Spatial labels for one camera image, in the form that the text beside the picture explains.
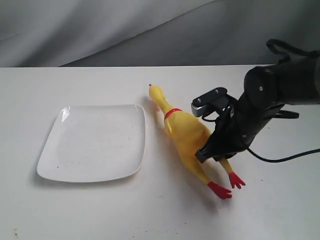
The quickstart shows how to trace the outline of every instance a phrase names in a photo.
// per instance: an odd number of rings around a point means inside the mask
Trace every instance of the white plate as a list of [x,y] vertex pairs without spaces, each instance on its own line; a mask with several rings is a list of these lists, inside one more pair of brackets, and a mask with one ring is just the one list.
[[46,179],[91,183],[128,177],[143,162],[145,112],[139,105],[61,110],[36,171]]

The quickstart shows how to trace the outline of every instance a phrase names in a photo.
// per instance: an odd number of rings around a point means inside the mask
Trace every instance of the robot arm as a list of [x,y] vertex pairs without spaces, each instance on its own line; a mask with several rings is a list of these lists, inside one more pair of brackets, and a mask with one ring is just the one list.
[[[304,57],[291,61],[277,44]],[[285,104],[320,104],[320,51],[305,52],[282,41],[271,39],[267,46],[285,58],[279,64],[257,66],[244,78],[244,92],[236,100],[218,87],[192,101],[192,112],[202,119],[213,112],[219,117],[215,129],[196,157],[203,163],[208,158],[230,158],[247,150],[255,136],[272,118],[298,118],[299,114],[281,110]]]

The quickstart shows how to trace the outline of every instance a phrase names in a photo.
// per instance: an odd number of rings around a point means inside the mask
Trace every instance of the yellow rubber chicken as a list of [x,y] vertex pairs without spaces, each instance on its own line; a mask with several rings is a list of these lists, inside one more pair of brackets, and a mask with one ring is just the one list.
[[[195,157],[211,135],[210,130],[195,116],[171,106],[160,87],[149,84],[149,96],[164,114],[164,131],[174,141],[183,165],[221,199],[232,197],[231,191],[209,179]],[[232,188],[246,185],[233,171],[227,159],[219,161],[229,176]]]

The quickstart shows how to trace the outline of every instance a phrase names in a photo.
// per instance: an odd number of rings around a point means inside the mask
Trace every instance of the gray fabric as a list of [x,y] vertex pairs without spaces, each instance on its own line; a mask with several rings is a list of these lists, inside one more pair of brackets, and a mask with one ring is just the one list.
[[212,0],[0,0],[0,67],[54,67]]
[[319,0],[220,0],[68,67],[271,64],[266,41],[320,49]]

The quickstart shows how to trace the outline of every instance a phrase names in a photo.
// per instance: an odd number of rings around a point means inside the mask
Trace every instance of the white table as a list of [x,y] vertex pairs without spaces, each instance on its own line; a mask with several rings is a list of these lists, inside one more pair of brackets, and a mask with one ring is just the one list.
[[[233,190],[231,200],[220,200],[183,168],[149,111],[149,83],[191,112],[192,99],[215,87],[238,98],[252,67],[0,68],[0,239],[318,239],[318,154],[281,164],[238,154],[230,162],[246,186]],[[146,110],[140,171],[92,184],[37,175],[62,108],[115,104],[141,104]],[[285,109],[300,112],[300,119],[272,120],[252,144],[260,155],[279,158],[319,147],[320,106]],[[221,166],[209,164],[230,188]]]

